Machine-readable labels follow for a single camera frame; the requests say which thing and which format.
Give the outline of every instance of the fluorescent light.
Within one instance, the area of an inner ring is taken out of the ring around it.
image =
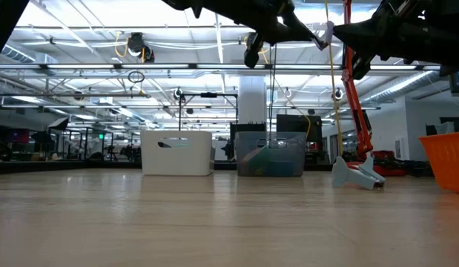
[[[89,65],[48,65],[50,69],[113,69],[111,64],[89,64]]]
[[[60,114],[63,114],[63,115],[68,115],[67,112],[64,112],[64,111],[61,111],[61,110],[58,110],[58,109],[53,109],[54,112],[57,112],[57,113],[60,113]]]
[[[36,105],[2,105],[2,108],[39,108]]]
[[[276,65],[279,70],[331,70],[331,65]],[[339,65],[333,66],[334,70],[339,70]]]
[[[43,108],[81,108],[81,106],[49,105],[49,106],[44,106]]]
[[[124,69],[187,69],[188,64],[125,64]]]
[[[0,70],[37,70],[41,69],[39,65],[35,64],[0,64]]]
[[[96,119],[95,116],[91,116],[91,115],[74,115],[80,119]]]
[[[102,106],[99,106],[99,105],[88,105],[88,106],[85,106],[85,108],[121,108],[122,106],[112,106],[112,105],[102,105]]]
[[[200,120],[200,121],[235,121],[236,118],[197,118],[197,117],[189,117],[189,118],[182,118],[182,120]]]
[[[39,99],[37,99],[36,97],[31,97],[31,96],[12,96],[12,98],[22,100],[25,102],[29,102],[29,103],[36,103],[36,104],[41,103]]]
[[[425,66],[424,70],[440,70],[440,66]]]
[[[371,66],[371,70],[415,70],[417,66],[409,65],[409,66],[397,66],[397,65],[375,65]]]
[[[256,65],[254,68],[256,69],[263,69],[264,65]],[[199,69],[211,69],[211,70],[218,70],[218,69],[249,69],[246,65],[242,64],[198,64],[197,68]]]
[[[120,112],[122,115],[130,116],[130,117],[133,116],[132,111],[128,110],[127,108],[120,108],[120,109],[119,109],[119,112]]]

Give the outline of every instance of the metal frame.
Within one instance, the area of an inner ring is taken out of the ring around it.
[[[0,105],[0,109],[13,109],[13,108],[25,108],[25,109],[36,109],[36,108],[64,108],[64,109],[83,109],[83,108],[131,108],[131,109],[180,109],[180,108],[193,108],[193,109],[236,109],[237,106],[234,105],[116,105],[116,106],[99,106],[99,105],[86,105],[86,106],[78,106],[78,105]],[[319,107],[313,105],[297,105],[297,106],[274,106],[273,109],[277,110],[289,110],[289,109],[314,109],[316,111],[332,111],[333,107]],[[349,111],[351,110],[350,107],[342,107],[338,108],[340,111]],[[364,111],[377,111],[380,110],[381,107],[362,107],[361,110]]]
[[[335,70],[343,70],[342,65],[335,65]],[[277,72],[288,70],[294,71],[326,71],[331,70],[329,64],[258,64],[250,69],[242,64],[200,64],[200,63],[170,63],[170,64],[0,64],[0,70],[247,70],[257,72],[261,70],[270,71],[277,69]],[[372,65],[372,72],[377,71],[422,71],[440,70],[440,65]]]
[[[216,97],[222,96],[224,99],[227,99],[227,96],[232,96],[232,97],[236,98],[236,105],[234,106],[231,103],[231,105],[229,107],[236,109],[236,125],[237,125],[237,123],[239,121],[239,95],[237,95],[236,93],[182,93],[182,94],[179,95],[179,98],[178,98],[178,111],[179,111],[179,115],[178,115],[178,131],[182,130],[182,109],[184,107],[192,108],[192,106],[187,106],[187,104],[191,100],[193,100],[193,98],[195,96],[200,96],[202,98],[208,98],[207,96],[205,96],[205,94],[211,94],[212,96],[216,96]],[[189,100],[187,100],[184,105],[182,105],[182,99],[185,96],[191,96],[191,98]]]

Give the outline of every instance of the wall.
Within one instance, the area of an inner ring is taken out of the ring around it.
[[[411,160],[428,160],[419,137],[426,135],[426,125],[440,124],[441,117],[459,117],[459,107],[452,102],[406,102]]]
[[[406,99],[404,96],[396,98],[395,103],[382,104],[379,111],[367,111],[372,126],[372,145],[375,151],[395,151],[396,139],[404,139],[403,159],[409,159],[407,145],[407,118]],[[342,121],[341,131],[354,130],[353,121]],[[336,135],[337,126],[323,128],[323,137]]]
[[[24,115],[17,114],[15,110],[0,111],[0,125],[43,131],[48,125],[61,117],[52,113],[39,113],[33,109],[25,109]]]

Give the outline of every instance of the ceiling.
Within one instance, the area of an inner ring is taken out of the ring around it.
[[[9,45],[17,47],[23,53],[45,53],[57,60],[59,64],[101,64],[140,63],[127,53],[124,57],[116,54],[116,50],[125,53],[125,40],[132,32],[143,32],[144,39],[153,49],[156,64],[175,63],[213,63],[242,64],[245,46],[240,45],[251,29],[236,25],[230,19],[203,10],[199,19],[191,10],[185,12],[173,10],[160,0],[44,0],[47,11],[29,3],[16,29],[9,40]],[[343,23],[343,6],[341,1],[329,5],[329,19],[335,24]],[[379,5],[379,0],[357,1],[353,4],[352,20],[360,22],[369,19]],[[296,1],[296,14],[316,34],[324,37],[326,28],[326,11],[324,1]],[[220,23],[220,40],[216,20]],[[64,29],[69,27],[73,34]],[[333,57],[336,65],[342,64],[342,44],[333,41]],[[329,65],[329,50],[320,52],[309,42],[289,42],[277,45],[272,49],[272,56],[277,54],[277,64],[290,65]],[[265,57],[270,61],[269,53]],[[267,63],[264,56],[260,64]],[[16,64],[17,62],[0,56],[0,64]],[[399,59],[387,62],[376,58],[373,65],[402,65]],[[237,93],[239,77],[246,75],[244,71],[205,71],[195,70],[142,70],[145,81],[133,88],[133,93],[140,89],[152,99],[164,105],[171,104],[175,88],[186,93],[219,92]],[[25,82],[35,88],[54,88],[56,94],[80,90],[84,93],[129,93],[128,96],[114,97],[115,105],[142,105],[149,98],[130,96],[130,82],[127,71],[112,70],[60,70],[59,75],[46,76],[31,70],[0,70],[0,74]],[[356,81],[358,94],[363,95],[380,87],[397,76],[412,75],[413,71],[373,71],[361,81]],[[268,72],[264,75],[269,85]],[[331,75],[324,72],[296,72],[276,75],[281,88],[291,91],[291,100],[295,105],[332,106]],[[342,88],[340,74],[334,78],[334,86]],[[284,95],[279,92],[275,105],[289,105]],[[82,105],[82,101],[66,99],[70,105]],[[194,103],[208,105],[224,105],[223,98],[195,98]],[[136,111],[142,117],[167,117],[168,112],[156,109]],[[212,111],[218,116],[234,117],[234,110]],[[208,111],[195,111],[194,116],[208,116]]]

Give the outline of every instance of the ceiling pipe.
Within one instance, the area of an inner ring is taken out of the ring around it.
[[[430,85],[431,83],[438,82],[440,80],[439,73],[437,71],[424,71],[422,73],[416,73],[407,77],[399,77],[391,80],[390,82],[381,85],[380,87],[363,94],[360,97],[361,104],[368,104],[371,102],[381,103],[392,101],[399,96],[408,94],[418,88]],[[345,109],[349,105],[344,104],[340,109]],[[334,111],[329,111],[325,118],[333,116]]]
[[[32,105],[0,105],[0,108],[68,108],[68,109],[81,109],[81,108],[89,108],[89,109],[98,109],[98,108],[131,108],[131,109],[178,109],[178,105],[41,105],[41,104],[32,104]],[[235,109],[235,107],[231,105],[187,105],[185,108],[193,108],[193,109]],[[273,109],[284,109],[284,110],[291,110],[291,109],[313,109],[313,110],[320,110],[320,111],[329,111],[333,107],[314,107],[314,106],[295,106],[295,107],[287,107],[287,106],[274,106]],[[362,110],[380,110],[380,107],[363,107]],[[340,108],[342,111],[348,111],[350,108]]]
[[[29,90],[34,90],[35,92],[42,92],[42,93],[0,93],[0,97],[7,97],[7,96],[10,96],[10,97],[13,97],[13,96],[33,96],[35,95],[34,97],[44,97],[44,98],[51,98],[51,97],[54,97],[52,96],[51,94],[49,94],[48,92],[45,91],[45,89],[42,89],[40,87],[37,87],[35,85],[32,85],[32,84],[29,84],[27,82],[23,82],[23,81],[20,81],[18,79],[13,79],[13,78],[10,78],[9,76],[7,75],[4,75],[2,73],[0,73],[0,82],[2,84],[2,87],[0,88],[0,90],[2,91],[12,91],[12,92],[17,92],[17,88],[19,90],[23,90],[23,91],[29,91]],[[13,85],[15,88],[10,88],[9,86],[5,86],[5,85]],[[69,103],[69,102],[66,102],[62,99],[43,99],[44,101],[48,102],[48,103],[51,103],[53,105],[63,105],[63,104],[66,104],[66,105],[72,105],[72,103]],[[96,115],[95,112],[91,112],[91,111],[86,111],[86,113],[89,113],[89,114],[92,114],[93,116]]]
[[[54,76],[40,75],[36,73],[20,72],[17,73],[16,70],[10,69],[0,69],[4,72],[7,72],[7,75],[10,77],[19,77],[23,79],[121,79],[122,76],[117,76],[116,73],[94,73],[94,72],[68,72],[59,71]],[[201,76],[208,74],[221,74],[223,72],[227,75],[268,75],[268,70],[198,70],[193,73],[178,73],[176,71],[171,71],[170,75],[168,73],[145,73],[145,78],[148,79],[167,79],[171,77],[173,79],[197,79]],[[330,70],[277,70],[278,74],[284,75],[313,75],[313,76],[328,76],[331,75]],[[382,70],[382,71],[372,71],[370,75],[373,76],[411,76],[413,73],[418,73],[416,70]],[[335,70],[334,75],[341,75],[341,70]]]
[[[73,32],[64,22],[59,20],[55,15],[53,15],[44,4],[38,2],[37,0],[30,0],[32,4],[34,4],[37,8],[39,8],[41,11],[44,13],[48,14],[50,17],[52,17],[56,22],[58,22],[61,25],[61,28],[63,30],[66,30],[75,40],[83,44],[91,53],[94,55],[98,56],[101,60],[104,62],[108,62],[108,60],[102,56],[97,50],[94,50],[85,40],[83,40],[81,37],[79,37],[76,33]]]

